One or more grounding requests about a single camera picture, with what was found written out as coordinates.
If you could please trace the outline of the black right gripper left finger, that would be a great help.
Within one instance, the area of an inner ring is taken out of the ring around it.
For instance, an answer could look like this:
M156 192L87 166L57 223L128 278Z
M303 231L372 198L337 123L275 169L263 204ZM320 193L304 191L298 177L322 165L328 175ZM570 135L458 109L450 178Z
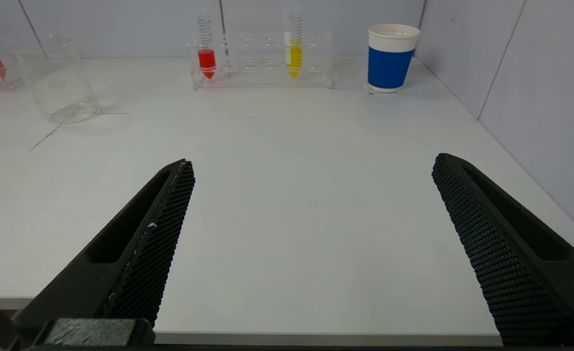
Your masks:
M184 158L160 169L14 318L20 340L58 318L154 325L195 182Z

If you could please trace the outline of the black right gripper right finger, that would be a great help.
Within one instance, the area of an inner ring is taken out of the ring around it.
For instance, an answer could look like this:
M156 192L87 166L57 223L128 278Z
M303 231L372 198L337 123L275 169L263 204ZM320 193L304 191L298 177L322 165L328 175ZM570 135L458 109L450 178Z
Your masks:
M574 246L466 160L433 181L506 347L574 347Z

